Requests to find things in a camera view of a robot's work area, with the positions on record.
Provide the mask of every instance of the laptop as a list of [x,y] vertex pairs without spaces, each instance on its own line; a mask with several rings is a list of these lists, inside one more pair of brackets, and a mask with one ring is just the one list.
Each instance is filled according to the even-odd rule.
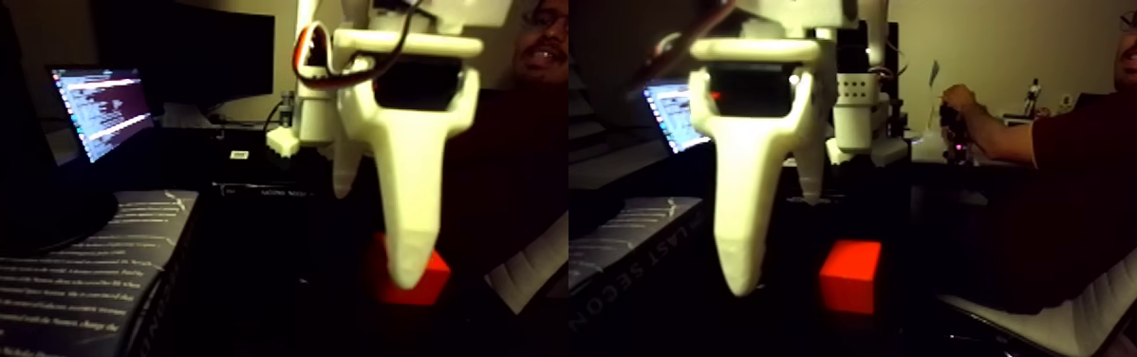
[[139,69],[55,66],[49,73],[91,164],[153,126]]
[[684,152],[709,138],[702,135],[692,127],[692,116],[688,111],[688,78],[658,78],[644,89],[647,107],[653,111],[662,134],[665,134],[666,146],[671,152]]

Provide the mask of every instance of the computer monitor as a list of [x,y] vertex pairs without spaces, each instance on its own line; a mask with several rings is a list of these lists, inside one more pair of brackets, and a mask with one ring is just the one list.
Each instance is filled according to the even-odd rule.
[[50,77],[91,164],[152,127],[138,69],[52,67]]
[[276,53],[275,16],[185,3],[193,1],[93,1],[99,63],[147,74],[157,115],[164,103],[208,107],[274,93],[276,69],[288,65]]
[[647,108],[653,111],[657,126],[662,127],[665,141],[672,152],[683,152],[688,148],[709,141],[709,138],[692,130],[692,116],[688,111],[687,78],[659,78],[644,89]]

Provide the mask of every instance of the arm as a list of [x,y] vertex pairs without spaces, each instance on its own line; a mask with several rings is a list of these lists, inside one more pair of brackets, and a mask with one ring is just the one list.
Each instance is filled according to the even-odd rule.
[[990,159],[1014,160],[1014,163],[1035,164],[1035,141],[1032,124],[1006,126],[994,118],[981,105],[970,105],[958,109],[962,122],[966,123],[972,141],[984,150]]

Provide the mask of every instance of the red block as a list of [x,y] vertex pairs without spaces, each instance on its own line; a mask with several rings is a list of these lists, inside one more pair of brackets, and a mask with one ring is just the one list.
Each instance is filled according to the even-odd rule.
[[821,267],[821,300],[831,312],[873,315],[879,242],[840,239]]
[[439,257],[439,252],[431,250],[428,272],[422,274],[422,279],[412,290],[401,290],[388,273],[387,238],[382,232],[373,235],[375,235],[375,248],[371,249],[373,259],[370,259],[370,264],[373,267],[370,267],[370,271],[374,274],[373,282],[376,284],[375,291],[379,294],[379,300],[383,304],[434,305],[435,298],[439,298],[439,293],[445,290],[445,283],[449,282],[449,264],[445,264],[445,259]]

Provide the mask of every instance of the chair backrest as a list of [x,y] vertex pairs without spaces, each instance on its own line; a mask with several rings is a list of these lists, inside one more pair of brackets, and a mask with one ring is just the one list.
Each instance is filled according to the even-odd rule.
[[1137,248],[1073,298],[1073,335],[1085,356],[1113,341],[1137,308]]

